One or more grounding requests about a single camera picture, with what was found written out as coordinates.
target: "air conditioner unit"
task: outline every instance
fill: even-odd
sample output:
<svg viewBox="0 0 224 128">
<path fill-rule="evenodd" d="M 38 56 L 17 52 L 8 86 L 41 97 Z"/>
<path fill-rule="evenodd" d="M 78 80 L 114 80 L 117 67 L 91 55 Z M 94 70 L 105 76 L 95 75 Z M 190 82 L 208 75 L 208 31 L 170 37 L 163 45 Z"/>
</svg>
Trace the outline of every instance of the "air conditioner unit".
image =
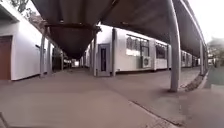
<svg viewBox="0 0 224 128">
<path fill-rule="evenodd" d="M 148 56 L 142 56 L 142 68 L 150 68 L 151 67 L 151 60 Z"/>
</svg>

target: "doorway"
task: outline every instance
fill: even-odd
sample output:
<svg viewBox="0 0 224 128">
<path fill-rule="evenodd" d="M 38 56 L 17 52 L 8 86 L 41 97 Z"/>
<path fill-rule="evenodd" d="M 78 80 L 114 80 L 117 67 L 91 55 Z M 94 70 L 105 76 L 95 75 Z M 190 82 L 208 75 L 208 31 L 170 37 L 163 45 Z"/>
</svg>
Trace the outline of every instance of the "doorway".
<svg viewBox="0 0 224 128">
<path fill-rule="evenodd" d="M 0 36 L 0 81 L 11 80 L 12 36 Z"/>
</svg>

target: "door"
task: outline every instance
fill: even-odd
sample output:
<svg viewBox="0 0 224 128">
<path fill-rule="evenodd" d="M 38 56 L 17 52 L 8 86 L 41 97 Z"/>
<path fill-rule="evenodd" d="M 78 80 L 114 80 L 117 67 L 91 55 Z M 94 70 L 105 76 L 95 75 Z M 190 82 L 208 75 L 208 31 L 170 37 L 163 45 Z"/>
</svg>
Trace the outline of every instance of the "door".
<svg viewBox="0 0 224 128">
<path fill-rule="evenodd" d="M 12 36 L 0 36 L 0 81 L 11 80 Z"/>
<path fill-rule="evenodd" d="M 110 44 L 98 45 L 98 76 L 110 76 Z"/>
</svg>

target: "ceiling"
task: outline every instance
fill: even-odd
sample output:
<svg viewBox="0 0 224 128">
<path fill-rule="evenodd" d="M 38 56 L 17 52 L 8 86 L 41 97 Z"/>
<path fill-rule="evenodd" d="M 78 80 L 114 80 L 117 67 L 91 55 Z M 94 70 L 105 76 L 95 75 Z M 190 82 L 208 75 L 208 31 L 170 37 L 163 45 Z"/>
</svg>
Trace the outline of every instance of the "ceiling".
<svg viewBox="0 0 224 128">
<path fill-rule="evenodd" d="M 43 19 L 49 24 L 83 23 L 131 30 L 169 42 L 169 25 L 165 0 L 32 0 Z M 199 56 L 200 31 L 189 15 L 189 5 L 173 0 L 179 23 L 181 48 Z M 86 29 L 50 28 L 51 38 L 75 59 L 79 59 L 94 33 Z"/>
</svg>

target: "window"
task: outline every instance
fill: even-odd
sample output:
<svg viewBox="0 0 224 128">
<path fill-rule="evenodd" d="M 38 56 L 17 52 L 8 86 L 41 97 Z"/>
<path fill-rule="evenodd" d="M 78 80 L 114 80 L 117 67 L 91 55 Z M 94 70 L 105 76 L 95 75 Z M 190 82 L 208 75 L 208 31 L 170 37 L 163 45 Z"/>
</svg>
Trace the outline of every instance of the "window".
<svg viewBox="0 0 224 128">
<path fill-rule="evenodd" d="M 185 57 L 185 53 L 184 52 L 181 52 L 181 58 L 182 58 L 182 61 L 184 61 L 185 62 L 185 60 L 186 60 L 186 57 Z"/>
<path fill-rule="evenodd" d="M 167 48 L 165 45 L 156 43 L 156 58 L 159 59 L 167 58 Z"/>
<path fill-rule="evenodd" d="M 133 35 L 127 35 L 126 54 L 149 56 L 149 41 Z"/>
</svg>

